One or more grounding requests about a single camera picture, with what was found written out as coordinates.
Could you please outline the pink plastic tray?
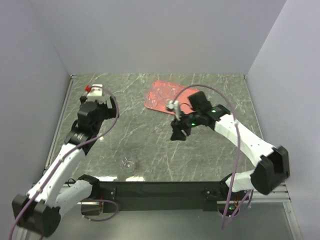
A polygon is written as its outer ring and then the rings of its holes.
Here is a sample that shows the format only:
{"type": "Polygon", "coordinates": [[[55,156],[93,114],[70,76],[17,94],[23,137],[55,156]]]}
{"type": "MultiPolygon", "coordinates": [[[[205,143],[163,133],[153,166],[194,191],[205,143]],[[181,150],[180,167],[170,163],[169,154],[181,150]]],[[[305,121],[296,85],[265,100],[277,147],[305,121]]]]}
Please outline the pink plastic tray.
{"type": "MultiPolygon", "coordinates": [[[[183,90],[185,88],[185,86],[183,85],[179,85],[177,83],[172,83],[172,82],[166,82],[166,81],[160,81],[164,84],[164,86],[176,86],[177,87],[177,94],[183,90]]],[[[183,93],[181,93],[179,95],[179,97],[177,98],[177,100],[179,101],[180,103],[180,108],[181,110],[185,113],[185,114],[189,114],[189,113],[192,113],[192,107],[191,107],[191,104],[190,104],[190,101],[188,99],[188,97],[192,94],[195,94],[197,93],[199,90],[198,89],[195,89],[195,88],[188,88],[187,90],[185,90],[183,93]]],[[[157,96],[157,106],[153,109],[151,108],[147,108],[147,109],[150,109],[150,110],[154,110],[154,111],[158,111],[158,112],[161,112],[161,113],[165,113],[165,114],[171,114],[173,115],[174,113],[173,112],[169,112],[166,110],[166,104],[168,101],[170,100],[173,100],[173,99],[168,99],[168,98],[163,98],[163,97],[159,97],[157,96]]]]}

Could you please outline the aluminium rail frame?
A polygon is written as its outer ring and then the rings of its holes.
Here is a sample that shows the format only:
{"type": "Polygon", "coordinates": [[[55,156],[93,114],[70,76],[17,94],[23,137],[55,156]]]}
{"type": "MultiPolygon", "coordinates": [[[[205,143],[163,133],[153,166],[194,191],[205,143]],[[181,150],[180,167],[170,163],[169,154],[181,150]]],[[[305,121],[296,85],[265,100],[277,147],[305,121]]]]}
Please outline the aluminium rail frame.
{"type": "MultiPolygon", "coordinates": [[[[187,88],[181,90],[173,100],[178,100],[180,94],[182,94],[185,90],[189,88],[197,89],[196,85],[190,85],[187,88]]],[[[106,100],[107,106],[111,107],[110,98],[114,97],[111,92],[103,87],[104,96],[103,97],[89,97],[90,100],[97,99],[98,101],[106,100]]],[[[236,121],[238,121],[235,111],[232,106],[226,107],[232,114],[236,121]]],[[[240,151],[240,148],[236,146],[238,154],[244,154],[240,151]]],[[[240,173],[237,169],[234,169],[232,173],[224,177],[222,180],[217,182],[222,182],[225,184],[224,180],[230,177],[233,174],[240,173]]],[[[285,186],[285,181],[283,181],[278,187],[276,187],[271,193],[268,195],[264,195],[256,191],[255,189],[251,190],[242,190],[239,192],[233,192],[230,188],[228,188],[228,194],[226,201],[219,201],[217,203],[217,212],[222,214],[222,226],[225,227],[233,218],[240,216],[245,210],[248,209],[252,202],[256,203],[268,203],[268,202],[285,202],[288,203],[290,201],[288,190],[285,186]]],[[[68,188],[66,183],[60,189],[60,192],[63,193],[68,188]]],[[[102,199],[101,201],[94,201],[93,199],[86,198],[76,205],[81,205],[82,215],[85,219],[90,220],[92,215],[98,215],[99,213],[110,213],[112,216],[116,215],[120,210],[119,206],[116,202],[112,200],[102,199]]]]}

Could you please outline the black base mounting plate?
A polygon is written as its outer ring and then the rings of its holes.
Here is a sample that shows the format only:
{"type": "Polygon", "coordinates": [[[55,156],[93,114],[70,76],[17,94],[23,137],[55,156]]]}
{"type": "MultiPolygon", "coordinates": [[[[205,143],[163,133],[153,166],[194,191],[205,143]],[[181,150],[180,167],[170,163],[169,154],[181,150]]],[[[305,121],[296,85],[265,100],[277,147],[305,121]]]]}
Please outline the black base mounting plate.
{"type": "Polygon", "coordinates": [[[120,211],[203,210],[216,212],[229,188],[221,181],[102,181],[93,187],[92,200],[110,200],[120,211]]]}

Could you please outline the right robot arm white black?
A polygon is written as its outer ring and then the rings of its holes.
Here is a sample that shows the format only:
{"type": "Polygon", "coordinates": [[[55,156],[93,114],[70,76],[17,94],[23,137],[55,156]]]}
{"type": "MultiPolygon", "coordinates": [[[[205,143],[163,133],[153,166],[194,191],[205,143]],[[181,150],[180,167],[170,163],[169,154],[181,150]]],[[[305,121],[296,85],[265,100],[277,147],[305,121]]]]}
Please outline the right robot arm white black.
{"type": "Polygon", "coordinates": [[[289,153],[283,146],[275,147],[262,140],[243,124],[223,105],[212,106],[203,91],[188,97],[191,113],[184,113],[178,100],[167,102],[166,109],[174,113],[171,122],[172,141],[185,141],[191,129],[197,126],[210,127],[224,136],[251,161],[253,170],[235,173],[224,180],[220,194],[231,200],[238,192],[256,190],[263,195],[270,194],[290,176],[289,153]]]}

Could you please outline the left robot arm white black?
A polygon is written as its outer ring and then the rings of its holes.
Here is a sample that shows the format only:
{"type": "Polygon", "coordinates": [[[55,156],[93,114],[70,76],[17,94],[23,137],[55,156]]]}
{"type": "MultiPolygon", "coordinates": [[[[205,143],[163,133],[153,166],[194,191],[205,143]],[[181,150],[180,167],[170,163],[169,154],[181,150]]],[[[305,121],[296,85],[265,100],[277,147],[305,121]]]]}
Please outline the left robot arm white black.
{"type": "Polygon", "coordinates": [[[68,177],[84,160],[101,138],[99,131],[105,120],[117,122],[120,111],[115,97],[106,100],[80,99],[77,119],[66,135],[60,152],[41,179],[25,194],[17,194],[12,200],[14,227],[21,227],[39,234],[41,238],[51,236],[58,228],[63,216],[78,202],[88,199],[102,200],[101,182],[98,178],[84,174],[64,192],[60,192],[68,177]]]}

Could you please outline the clear glass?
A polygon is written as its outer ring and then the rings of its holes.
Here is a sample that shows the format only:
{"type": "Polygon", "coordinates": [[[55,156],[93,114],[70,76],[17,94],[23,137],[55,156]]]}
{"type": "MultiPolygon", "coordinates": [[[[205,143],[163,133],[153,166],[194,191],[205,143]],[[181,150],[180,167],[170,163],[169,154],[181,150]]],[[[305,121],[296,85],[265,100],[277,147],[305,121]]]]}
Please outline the clear glass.
{"type": "Polygon", "coordinates": [[[145,98],[144,105],[148,109],[154,109],[158,105],[157,95],[153,92],[149,92],[145,98]]]}
{"type": "Polygon", "coordinates": [[[176,86],[167,85],[161,89],[160,95],[165,99],[174,99],[177,91],[178,88],[176,86]]]}
{"type": "Polygon", "coordinates": [[[119,165],[126,173],[132,173],[136,170],[136,162],[134,156],[123,156],[119,161],[119,165]]]}
{"type": "Polygon", "coordinates": [[[163,97],[163,88],[165,85],[160,81],[154,81],[151,84],[150,91],[158,97],[163,97]]]}

